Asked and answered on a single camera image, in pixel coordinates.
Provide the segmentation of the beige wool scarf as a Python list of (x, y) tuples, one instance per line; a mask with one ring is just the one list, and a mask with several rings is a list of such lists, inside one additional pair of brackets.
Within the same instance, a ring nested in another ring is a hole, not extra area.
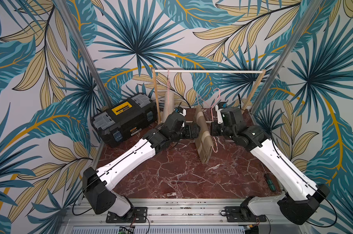
[(162, 112), (161, 122), (164, 123), (167, 117), (174, 111), (174, 92), (168, 90), (164, 97), (164, 108)]

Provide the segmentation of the brown plaid scarf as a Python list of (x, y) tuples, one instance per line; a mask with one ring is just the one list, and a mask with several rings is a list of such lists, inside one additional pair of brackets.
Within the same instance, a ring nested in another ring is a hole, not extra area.
[(193, 123), (200, 127), (198, 137), (195, 138), (198, 155), (201, 162), (207, 164), (213, 153), (213, 138), (210, 135), (204, 112), (200, 105), (196, 108)]

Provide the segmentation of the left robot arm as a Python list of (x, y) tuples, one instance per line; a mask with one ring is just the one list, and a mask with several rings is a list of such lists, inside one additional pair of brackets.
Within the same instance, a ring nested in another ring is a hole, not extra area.
[(149, 130), (132, 148), (98, 169), (89, 167), (83, 173), (82, 192), (95, 214), (106, 211), (119, 217), (132, 214), (130, 201), (114, 192), (116, 185), (137, 166), (168, 149), (181, 139), (198, 138), (201, 128), (185, 122), (185, 112), (173, 112), (164, 123)]

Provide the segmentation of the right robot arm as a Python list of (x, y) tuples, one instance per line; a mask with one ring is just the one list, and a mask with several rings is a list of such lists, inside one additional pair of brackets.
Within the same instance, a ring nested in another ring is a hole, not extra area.
[(329, 188), (316, 184), (303, 174), (260, 126), (247, 126), (239, 108), (220, 102), (215, 110), (217, 121), (211, 125), (211, 135), (223, 136), (244, 147), (270, 170), (286, 190), (279, 196), (247, 198), (241, 207), (256, 216), (282, 215), (293, 224), (306, 223), (326, 200)]

